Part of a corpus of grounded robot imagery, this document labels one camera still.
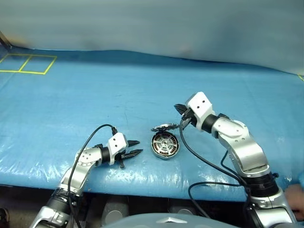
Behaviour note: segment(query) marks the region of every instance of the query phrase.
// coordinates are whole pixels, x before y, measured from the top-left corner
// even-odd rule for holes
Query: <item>blue table surface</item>
[[[109,123],[144,151],[119,164],[92,170],[86,191],[188,198],[198,181],[235,182],[180,146],[177,156],[154,156],[154,126],[180,121],[173,105],[203,91],[216,113],[249,127],[284,189],[304,170],[304,82],[296,75],[242,64],[146,55],[127,51],[13,53],[57,56],[45,75],[0,72],[0,184],[53,189],[75,153],[99,125]],[[0,49],[0,58],[6,55]],[[7,57],[0,70],[17,69],[26,57]],[[50,59],[33,57],[24,71],[44,71]],[[172,131],[180,139],[178,130]],[[225,149],[207,133],[188,127],[189,145],[219,164]],[[106,143],[102,130],[90,145]],[[226,164],[232,167],[229,159]],[[242,188],[200,186],[197,199],[245,199]]]

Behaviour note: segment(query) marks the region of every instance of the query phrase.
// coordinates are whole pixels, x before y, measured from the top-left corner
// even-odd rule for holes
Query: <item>white wall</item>
[[[16,46],[130,50],[304,74],[303,0],[1,0]]]

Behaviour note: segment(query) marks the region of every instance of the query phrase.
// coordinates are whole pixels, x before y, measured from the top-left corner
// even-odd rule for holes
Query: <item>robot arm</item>
[[[108,140],[106,147],[100,144],[93,148],[85,148],[77,161],[71,179],[70,197],[72,204],[77,206],[80,201],[87,177],[93,167],[105,162],[112,165],[115,161],[120,161],[122,167],[122,159],[133,157],[142,151],[135,150],[125,154],[125,149],[129,144],[132,146],[138,143],[138,141],[127,141],[122,133],[116,133]],[[71,170],[72,168],[66,171],[57,189],[52,194],[46,206],[41,208],[33,223],[30,225],[30,228],[66,227],[71,213],[68,203],[68,180],[71,175]]]
[[[175,107],[182,113],[181,106]],[[247,126],[240,121],[230,120],[223,114],[216,116],[211,102],[203,92],[193,95],[186,102],[185,109],[183,127],[192,123],[198,130],[217,138],[227,149],[237,173],[250,188],[247,211],[253,226],[270,228],[279,223],[295,223],[284,193],[270,171],[267,158]]]

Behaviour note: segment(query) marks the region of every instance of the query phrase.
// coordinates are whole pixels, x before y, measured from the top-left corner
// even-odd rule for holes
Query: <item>yellow square marking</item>
[[[6,54],[2,59],[0,59],[0,63],[5,60],[7,56],[28,56],[27,60],[22,64],[19,70],[0,70],[0,72],[7,72],[7,73],[26,73],[26,74],[36,74],[36,75],[45,75],[54,62],[57,59],[57,56],[48,56],[48,55],[31,55],[31,54]],[[32,57],[50,57],[53,58],[52,62],[48,65],[44,72],[37,72],[37,71],[24,71],[22,70],[26,64],[32,59]]]

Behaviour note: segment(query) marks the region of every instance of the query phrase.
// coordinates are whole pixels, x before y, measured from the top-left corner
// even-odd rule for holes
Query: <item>hand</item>
[[[296,220],[304,220],[304,191],[299,184],[290,185],[285,190],[285,196]]]

